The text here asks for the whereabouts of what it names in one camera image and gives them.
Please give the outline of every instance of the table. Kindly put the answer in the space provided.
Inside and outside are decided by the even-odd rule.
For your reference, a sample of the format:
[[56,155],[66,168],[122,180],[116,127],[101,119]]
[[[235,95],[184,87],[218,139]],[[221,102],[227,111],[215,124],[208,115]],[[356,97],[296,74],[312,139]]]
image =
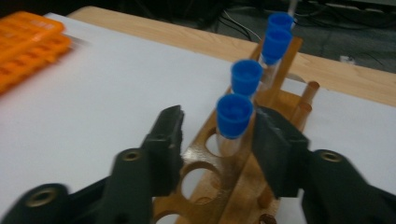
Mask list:
[[[99,7],[84,7],[68,16],[90,24],[234,62],[247,58],[258,44],[224,35],[153,21]],[[321,87],[396,106],[396,75],[298,53],[290,73]]]

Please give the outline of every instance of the blue cap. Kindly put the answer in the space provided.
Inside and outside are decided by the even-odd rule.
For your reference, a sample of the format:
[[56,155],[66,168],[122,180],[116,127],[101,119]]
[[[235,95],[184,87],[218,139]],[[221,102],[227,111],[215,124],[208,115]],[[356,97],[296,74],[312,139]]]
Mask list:
[[239,137],[248,127],[253,104],[245,96],[228,94],[221,97],[217,107],[218,129],[226,138]]
[[268,17],[267,29],[279,28],[290,31],[294,19],[286,12],[277,12]]
[[283,57],[289,47],[292,35],[282,29],[269,29],[262,45],[262,57],[266,64],[274,64]]
[[240,60],[231,67],[231,87],[233,92],[247,97],[259,86],[262,66],[254,60]]

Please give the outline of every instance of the orange rack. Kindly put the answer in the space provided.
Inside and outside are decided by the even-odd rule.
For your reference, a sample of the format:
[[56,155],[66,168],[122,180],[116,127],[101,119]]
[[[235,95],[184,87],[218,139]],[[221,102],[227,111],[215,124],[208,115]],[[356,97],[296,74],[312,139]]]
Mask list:
[[0,20],[0,94],[69,50],[61,22],[28,12]]

